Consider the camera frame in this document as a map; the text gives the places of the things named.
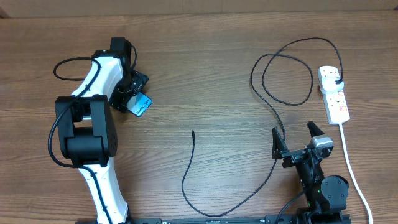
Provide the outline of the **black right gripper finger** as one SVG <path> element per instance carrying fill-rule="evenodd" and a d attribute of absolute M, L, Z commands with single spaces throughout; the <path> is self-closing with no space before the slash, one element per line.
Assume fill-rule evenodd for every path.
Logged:
<path fill-rule="evenodd" d="M 284 154 L 288 153 L 288 148 L 283 140 L 283 137 L 278 132 L 277 127 L 272 128 L 272 158 L 273 159 L 282 159 Z"/>
<path fill-rule="evenodd" d="M 321 136 L 325 134 L 313 121 L 309 121 L 307 123 L 307 127 L 308 130 L 310 131 L 310 135 L 312 138 L 315 136 Z"/>

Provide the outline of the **black samsung smartphone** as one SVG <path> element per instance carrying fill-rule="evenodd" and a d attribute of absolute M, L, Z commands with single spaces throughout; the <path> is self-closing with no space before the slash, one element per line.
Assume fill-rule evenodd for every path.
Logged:
<path fill-rule="evenodd" d="M 127 103 L 128 110 L 137 117 L 141 117 L 149 106 L 152 104 L 152 99 L 143 93 L 138 93 L 133 96 Z"/>

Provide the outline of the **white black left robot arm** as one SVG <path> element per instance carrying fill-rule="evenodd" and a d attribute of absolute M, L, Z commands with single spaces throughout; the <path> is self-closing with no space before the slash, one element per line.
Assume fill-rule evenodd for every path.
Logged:
<path fill-rule="evenodd" d="M 88 61 L 91 68 L 81 85 L 55 101 L 49 155 L 65 165 L 52 150 L 58 132 L 62 156 L 71 161 L 67 166 L 78 169 L 89 187 L 97 212 L 94 222 L 132 223 L 114 168 L 118 136 L 111 110 L 142 116 L 152 103 L 142 92 L 149 78 L 135 69 L 136 48 L 124 37 L 113 37 L 108 50 L 96 50 Z"/>

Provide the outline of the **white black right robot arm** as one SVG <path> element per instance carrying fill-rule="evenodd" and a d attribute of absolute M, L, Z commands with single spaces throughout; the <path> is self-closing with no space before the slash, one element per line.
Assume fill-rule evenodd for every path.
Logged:
<path fill-rule="evenodd" d="M 330 156 L 334 142 L 313 122 L 307 123 L 311 140 L 303 149 L 290 151 L 277 128 L 272 129 L 272 158 L 281 159 L 282 167 L 295 167 L 302 191 L 290 200 L 277 215 L 265 216 L 266 223 L 350 223 L 346 209 L 349 183 L 340 175 L 324 176 L 321 161 Z M 305 196 L 307 206 L 295 214 L 286 209 L 299 197 Z"/>

